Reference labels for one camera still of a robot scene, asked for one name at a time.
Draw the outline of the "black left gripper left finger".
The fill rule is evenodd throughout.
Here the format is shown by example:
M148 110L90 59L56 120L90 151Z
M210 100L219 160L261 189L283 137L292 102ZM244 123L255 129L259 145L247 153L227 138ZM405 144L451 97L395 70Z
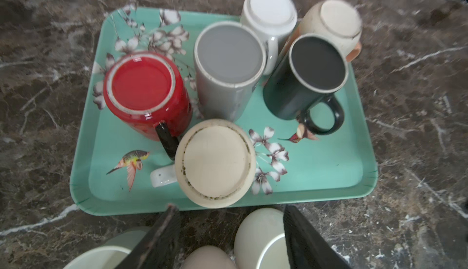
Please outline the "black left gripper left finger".
M118 269L171 269L179 254L181 216L170 204Z

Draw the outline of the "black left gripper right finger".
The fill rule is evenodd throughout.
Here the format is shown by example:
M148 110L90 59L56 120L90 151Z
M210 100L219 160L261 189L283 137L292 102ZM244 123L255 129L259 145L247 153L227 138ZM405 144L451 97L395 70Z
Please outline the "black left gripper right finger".
M283 224L292 269L351 269L296 206L285 206Z

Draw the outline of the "white round mug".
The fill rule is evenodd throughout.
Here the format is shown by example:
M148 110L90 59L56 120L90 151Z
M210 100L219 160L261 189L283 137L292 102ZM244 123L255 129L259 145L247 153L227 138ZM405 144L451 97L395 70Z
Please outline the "white round mug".
M242 221L234 243L239 269L290 268L283 216L281 210L261 208Z

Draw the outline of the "light grey mug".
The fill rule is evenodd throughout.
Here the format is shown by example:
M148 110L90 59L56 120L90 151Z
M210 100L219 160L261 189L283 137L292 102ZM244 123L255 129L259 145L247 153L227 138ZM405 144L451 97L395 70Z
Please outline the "light grey mug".
M150 227L128 229L73 259L65 269L114 269L142 241Z

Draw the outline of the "pink mug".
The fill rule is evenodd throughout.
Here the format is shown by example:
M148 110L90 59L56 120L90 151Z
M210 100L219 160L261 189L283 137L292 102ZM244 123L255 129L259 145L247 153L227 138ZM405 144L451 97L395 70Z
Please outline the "pink mug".
M193 251L181 269L236 269L236 265L223 250L207 245Z

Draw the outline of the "cream speckled mug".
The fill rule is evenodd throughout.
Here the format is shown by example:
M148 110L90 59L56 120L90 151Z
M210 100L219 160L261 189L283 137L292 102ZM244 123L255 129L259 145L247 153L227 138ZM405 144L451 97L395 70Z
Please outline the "cream speckled mug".
M250 189L257 168L254 146L236 124L221 119L193 126L181 139L174 163L150 174L154 188L178 183L204 208L226 208Z

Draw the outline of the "dark grey mug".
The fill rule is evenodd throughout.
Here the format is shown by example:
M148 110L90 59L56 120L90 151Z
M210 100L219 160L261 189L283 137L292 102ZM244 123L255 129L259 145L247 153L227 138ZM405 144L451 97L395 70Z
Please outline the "dark grey mug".
M263 42L239 22L216 22L196 39L194 62L203 117L237 121L266 67Z

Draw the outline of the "cream orange mug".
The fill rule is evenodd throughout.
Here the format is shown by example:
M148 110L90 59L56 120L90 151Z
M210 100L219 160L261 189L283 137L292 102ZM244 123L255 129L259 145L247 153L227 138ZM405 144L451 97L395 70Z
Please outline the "cream orange mug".
M301 35L318 34L329 39L352 62L360 53L363 24L358 11L344 0L325 0L315 4L297 24L279 58L287 54Z

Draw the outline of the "white mug back row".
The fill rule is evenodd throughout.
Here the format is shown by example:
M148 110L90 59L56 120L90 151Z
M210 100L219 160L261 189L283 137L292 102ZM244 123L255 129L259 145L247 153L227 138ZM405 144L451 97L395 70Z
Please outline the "white mug back row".
M266 66L270 75L278 56L297 24L297 10L292 0L245 0L240 17L245 25L264 43Z

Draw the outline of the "green floral bird tray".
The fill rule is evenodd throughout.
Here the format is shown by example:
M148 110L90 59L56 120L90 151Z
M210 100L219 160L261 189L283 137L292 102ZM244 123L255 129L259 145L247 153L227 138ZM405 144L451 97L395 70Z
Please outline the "green floral bird tray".
M147 139L114 116L104 105L102 82L106 68L125 50L145 50L157 37L177 34L182 49L174 62L184 79L192 103L197 102L193 47L202 30L219 21L239 21L231 15L175 11L159 8L124 8L102 23L70 177L74 202L98 216L162 212L168 204L180 210L197 210L172 183L153 187L151 173L171 163L159 142ZM237 124L253 131L260 185L236 205L260 206L309 201L360 198L377 185L378 166L354 74L336 94L345 114L334 134L294 143L294 120L280 120L264 104L258 86Z

